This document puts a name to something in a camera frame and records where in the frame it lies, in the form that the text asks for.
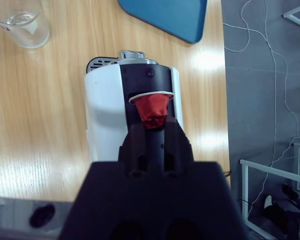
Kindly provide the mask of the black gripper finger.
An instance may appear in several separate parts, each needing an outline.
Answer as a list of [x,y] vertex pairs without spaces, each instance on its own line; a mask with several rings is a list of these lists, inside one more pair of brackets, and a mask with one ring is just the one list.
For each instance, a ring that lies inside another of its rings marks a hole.
[[146,131],[142,123],[132,124],[119,147],[118,162],[128,177],[141,177],[147,173],[148,158]]
[[163,171],[166,175],[184,175],[193,162],[190,141],[174,117],[167,117],[164,125]]

